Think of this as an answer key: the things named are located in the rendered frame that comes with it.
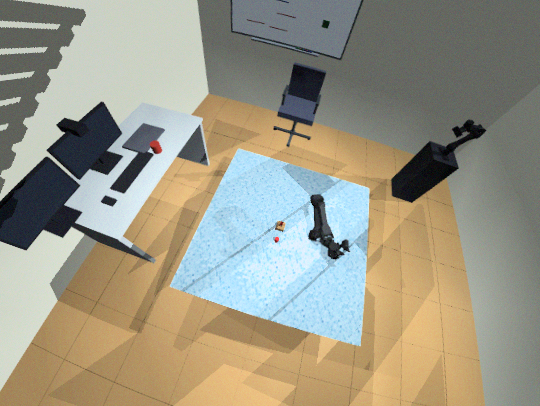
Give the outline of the brown wooden block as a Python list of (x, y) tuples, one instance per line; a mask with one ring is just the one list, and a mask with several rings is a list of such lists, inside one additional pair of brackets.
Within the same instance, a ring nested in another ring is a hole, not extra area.
[(282, 231), (282, 232), (283, 232), (283, 231), (284, 231), (284, 228), (285, 228), (285, 225), (286, 225), (286, 223), (285, 223), (285, 222), (283, 222), (283, 225), (282, 225), (282, 226), (280, 226), (280, 223), (281, 223), (281, 221), (277, 221), (277, 225), (276, 225), (276, 228), (275, 228), (275, 230), (278, 230), (278, 231)]

